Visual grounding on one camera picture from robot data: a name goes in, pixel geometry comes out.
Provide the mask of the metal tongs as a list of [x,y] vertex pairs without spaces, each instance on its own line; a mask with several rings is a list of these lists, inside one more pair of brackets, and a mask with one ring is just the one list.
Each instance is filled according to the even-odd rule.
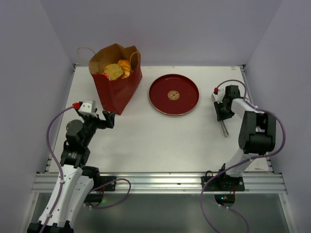
[[[214,94],[211,94],[211,99],[212,99],[212,102],[216,102],[216,99],[214,97]],[[223,135],[225,138],[227,138],[229,136],[229,133],[228,133],[228,130],[225,126],[225,123],[223,121],[219,121],[221,127],[222,127],[222,131],[223,131]]]

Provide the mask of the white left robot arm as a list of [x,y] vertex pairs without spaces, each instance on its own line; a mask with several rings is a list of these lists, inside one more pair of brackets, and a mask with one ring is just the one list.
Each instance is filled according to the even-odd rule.
[[78,113],[66,125],[66,140],[60,160],[60,172],[50,200],[37,223],[31,223],[29,233],[72,233],[78,212],[90,190],[101,185],[98,168],[87,166],[88,145],[98,129],[112,129],[115,113],[103,111],[104,120],[96,113]]

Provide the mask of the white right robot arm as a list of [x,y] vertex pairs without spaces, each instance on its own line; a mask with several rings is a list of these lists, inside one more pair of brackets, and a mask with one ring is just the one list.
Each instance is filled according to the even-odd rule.
[[214,88],[212,101],[217,121],[239,116],[242,119],[238,136],[239,148],[229,162],[223,165],[224,174],[216,179],[221,190],[228,190],[234,184],[233,178],[239,178],[258,156],[272,152],[276,144],[276,117],[259,110],[240,94],[237,85],[225,89]]

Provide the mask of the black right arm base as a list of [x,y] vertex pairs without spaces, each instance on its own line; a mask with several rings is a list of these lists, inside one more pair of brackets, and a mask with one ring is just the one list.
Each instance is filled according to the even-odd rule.
[[230,177],[222,174],[210,181],[205,192],[223,192],[223,194],[215,194],[215,201],[222,206],[232,207],[236,201],[236,192],[245,191],[244,181],[242,177]]

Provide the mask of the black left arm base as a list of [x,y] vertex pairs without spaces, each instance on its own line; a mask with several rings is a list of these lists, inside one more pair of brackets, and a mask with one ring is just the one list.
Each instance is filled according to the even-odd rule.
[[104,194],[106,192],[114,192],[116,187],[116,182],[113,182],[117,177],[116,176],[101,176],[99,181],[95,183],[94,188],[102,186],[106,183],[109,185],[97,189],[95,192],[92,192],[87,195],[84,204],[87,206],[99,206],[104,201]]

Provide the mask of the round seeded bread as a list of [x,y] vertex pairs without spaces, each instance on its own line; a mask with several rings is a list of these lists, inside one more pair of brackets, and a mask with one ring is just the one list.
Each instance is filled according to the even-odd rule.
[[121,78],[124,75],[124,71],[118,64],[109,64],[105,67],[104,74],[109,77],[109,80],[114,81]]

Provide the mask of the red paper bag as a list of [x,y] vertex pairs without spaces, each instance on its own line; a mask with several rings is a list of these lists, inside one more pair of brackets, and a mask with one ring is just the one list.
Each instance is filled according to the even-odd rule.
[[[79,58],[88,64],[103,109],[110,112],[115,111],[121,115],[142,79],[139,50],[136,46],[124,48],[119,44],[113,44],[94,52],[90,60],[85,60],[81,56]],[[130,62],[131,74],[125,79],[119,78],[111,81],[104,74],[104,69],[109,64],[118,64],[119,60]]]

